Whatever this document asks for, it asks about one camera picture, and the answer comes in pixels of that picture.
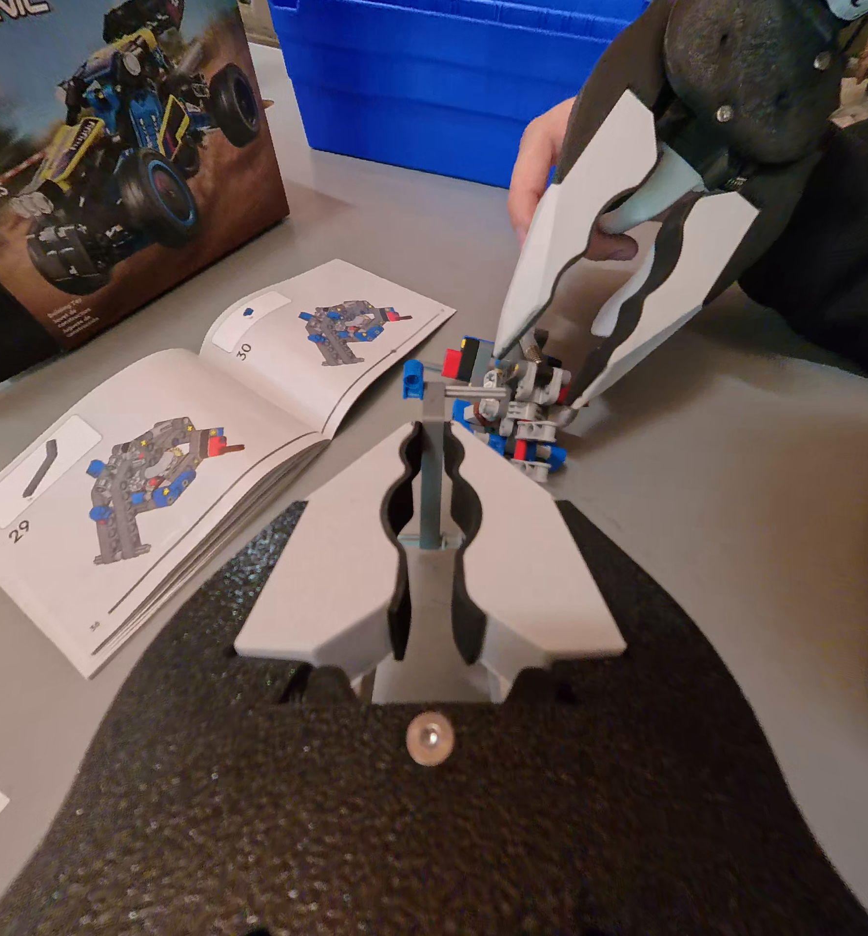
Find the lego set box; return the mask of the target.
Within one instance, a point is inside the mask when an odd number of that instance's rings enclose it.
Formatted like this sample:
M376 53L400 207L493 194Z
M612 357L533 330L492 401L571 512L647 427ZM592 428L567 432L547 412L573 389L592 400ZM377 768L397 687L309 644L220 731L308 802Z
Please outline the lego set box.
M0 1L0 383L288 214L238 2Z

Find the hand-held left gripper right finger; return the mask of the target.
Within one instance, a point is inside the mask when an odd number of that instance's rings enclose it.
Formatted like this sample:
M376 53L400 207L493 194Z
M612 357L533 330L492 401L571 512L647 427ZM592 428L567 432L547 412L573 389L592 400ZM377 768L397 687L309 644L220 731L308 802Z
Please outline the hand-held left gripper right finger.
M626 641L557 501L465 429L444 427L454 643L466 663L546 667L621 654Z

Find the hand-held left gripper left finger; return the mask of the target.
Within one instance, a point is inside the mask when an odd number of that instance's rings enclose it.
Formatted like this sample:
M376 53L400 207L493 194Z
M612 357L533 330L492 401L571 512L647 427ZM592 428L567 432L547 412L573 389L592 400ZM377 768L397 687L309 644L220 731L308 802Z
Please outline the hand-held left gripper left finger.
M402 660L412 600L405 547L423 435L408 423L317 488L235 640L241 656L313 666Z

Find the instruction booklet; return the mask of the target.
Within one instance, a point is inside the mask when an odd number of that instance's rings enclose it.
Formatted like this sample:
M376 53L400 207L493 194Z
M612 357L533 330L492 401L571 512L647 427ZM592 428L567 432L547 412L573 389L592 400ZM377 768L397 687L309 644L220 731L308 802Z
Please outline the instruction booklet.
M454 313L333 259L136 361L0 471L0 587L93 677Z

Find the blue storage bin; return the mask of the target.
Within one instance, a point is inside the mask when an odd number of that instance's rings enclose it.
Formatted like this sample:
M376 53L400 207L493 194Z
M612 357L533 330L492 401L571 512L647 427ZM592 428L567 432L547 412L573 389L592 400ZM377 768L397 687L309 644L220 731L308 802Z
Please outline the blue storage bin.
M645 1L274 1L312 149L505 188Z

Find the person's right hand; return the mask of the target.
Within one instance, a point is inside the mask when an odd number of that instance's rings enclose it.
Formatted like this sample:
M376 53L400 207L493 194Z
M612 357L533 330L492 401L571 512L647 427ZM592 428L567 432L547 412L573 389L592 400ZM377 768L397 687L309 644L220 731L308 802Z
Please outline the person's right hand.
M545 193L552 168L557 167L575 97L557 104L526 127L520 141L509 186L508 213L519 246L523 247L534 213ZM609 235L595 229L585 257L591 261L630 261L638 252L626 234Z

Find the lego chassis assembly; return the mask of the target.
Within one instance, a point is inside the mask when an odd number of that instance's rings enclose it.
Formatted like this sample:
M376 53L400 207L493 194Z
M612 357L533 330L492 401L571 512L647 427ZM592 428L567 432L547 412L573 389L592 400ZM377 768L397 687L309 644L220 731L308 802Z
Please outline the lego chassis assembly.
M559 433L576 419L578 408L566 404L571 373L559 359L546 356L541 344L524 357L504 359L494 357L493 347L492 342L466 337L459 349L446 352L440 375L457 385L510 388L510 398L501 403L463 405L454 400L452 405L453 420L507 460L504 452L514 420L549 420Z

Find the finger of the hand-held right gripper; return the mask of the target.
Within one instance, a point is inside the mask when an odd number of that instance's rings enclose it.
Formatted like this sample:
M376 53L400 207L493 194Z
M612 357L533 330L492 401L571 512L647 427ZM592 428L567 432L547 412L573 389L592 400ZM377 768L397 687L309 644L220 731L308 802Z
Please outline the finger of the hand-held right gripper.
M625 90L538 204L501 309L494 357L512 353L550 303L557 280L587 251L598 216L645 181L658 156L652 112Z
M644 264L593 324L604 340L571 380L571 407L611 387L704 307L757 214L735 192L704 195L672 209Z

